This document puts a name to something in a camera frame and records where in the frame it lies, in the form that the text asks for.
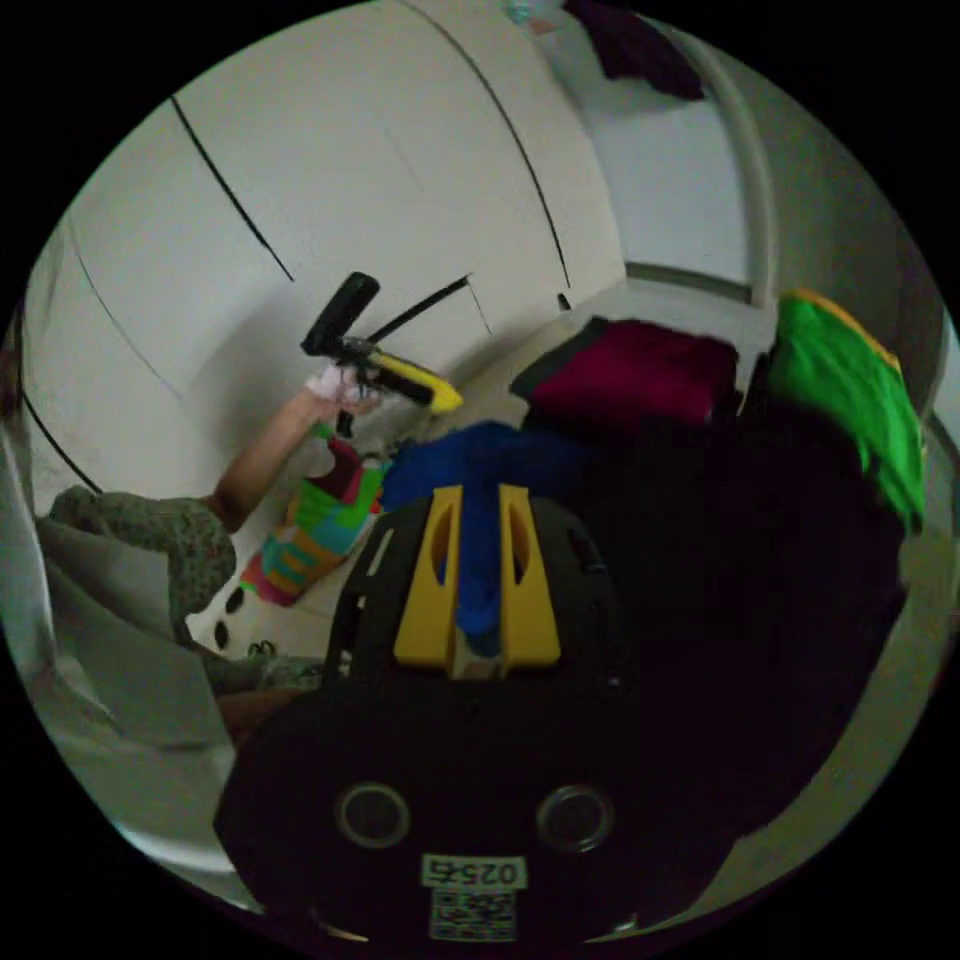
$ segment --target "black cloth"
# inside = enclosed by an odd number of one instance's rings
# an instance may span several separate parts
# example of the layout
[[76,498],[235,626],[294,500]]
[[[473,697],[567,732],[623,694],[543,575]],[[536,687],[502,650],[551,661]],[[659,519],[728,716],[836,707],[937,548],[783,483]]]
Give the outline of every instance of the black cloth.
[[704,99],[693,67],[662,33],[629,10],[592,0],[567,0],[564,10],[587,31],[608,80],[635,77],[682,100]]
[[686,750],[700,725],[716,751],[696,760],[700,787],[736,778],[729,814],[752,832],[816,774],[860,700],[905,601],[899,520],[843,434],[773,404],[734,426],[651,422],[591,474],[567,506],[667,720],[631,737]]

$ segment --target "sticker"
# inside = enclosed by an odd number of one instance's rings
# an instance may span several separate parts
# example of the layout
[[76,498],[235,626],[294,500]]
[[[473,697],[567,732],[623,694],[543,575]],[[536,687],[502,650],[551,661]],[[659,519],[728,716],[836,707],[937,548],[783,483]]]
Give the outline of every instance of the sticker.
[[509,943],[517,939],[517,895],[512,890],[434,888],[430,939],[456,943]]
[[527,888],[523,857],[424,854],[420,882],[432,889],[430,939],[509,943],[517,939],[517,890]]
[[445,857],[425,853],[420,883],[443,890],[526,890],[523,857]]

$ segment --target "qr code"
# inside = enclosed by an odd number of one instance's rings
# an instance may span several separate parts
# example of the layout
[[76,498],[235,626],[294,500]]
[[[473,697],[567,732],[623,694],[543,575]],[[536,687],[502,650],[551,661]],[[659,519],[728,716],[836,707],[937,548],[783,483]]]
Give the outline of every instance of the qr code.
[[516,894],[434,890],[430,938],[459,943],[516,940]]

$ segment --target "red cushion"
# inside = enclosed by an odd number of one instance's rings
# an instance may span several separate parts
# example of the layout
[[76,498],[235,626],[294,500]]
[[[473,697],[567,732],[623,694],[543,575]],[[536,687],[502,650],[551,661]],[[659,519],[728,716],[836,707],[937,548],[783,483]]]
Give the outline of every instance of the red cushion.
[[538,384],[530,401],[558,420],[618,430],[651,415],[703,423],[736,369],[729,344],[624,320]]

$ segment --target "blue fabric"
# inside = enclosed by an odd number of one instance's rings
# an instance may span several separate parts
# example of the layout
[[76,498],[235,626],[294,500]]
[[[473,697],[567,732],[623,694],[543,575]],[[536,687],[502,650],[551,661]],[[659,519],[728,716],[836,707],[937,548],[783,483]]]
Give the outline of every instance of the blue fabric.
[[586,449],[565,437],[485,422],[409,447],[393,462],[384,510],[432,496],[437,487],[463,487],[457,625],[476,653],[499,650],[500,485],[563,499],[581,482],[586,461]]

